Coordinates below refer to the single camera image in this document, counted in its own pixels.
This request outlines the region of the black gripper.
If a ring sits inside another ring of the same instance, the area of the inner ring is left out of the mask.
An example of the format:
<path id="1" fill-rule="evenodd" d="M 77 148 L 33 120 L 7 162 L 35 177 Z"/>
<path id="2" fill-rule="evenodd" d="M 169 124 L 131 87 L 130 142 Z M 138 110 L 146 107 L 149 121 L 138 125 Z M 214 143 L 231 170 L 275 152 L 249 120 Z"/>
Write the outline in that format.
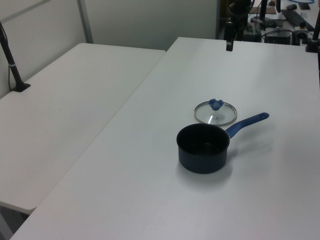
<path id="1" fill-rule="evenodd" d="M 233 51 L 233 44 L 235 41 L 242 41 L 244 34 L 244 21 L 250 11 L 249 0 L 230 0 L 228 2 L 228 14 L 230 21 L 225 23 L 224 40 L 226 41 L 226 50 Z"/>

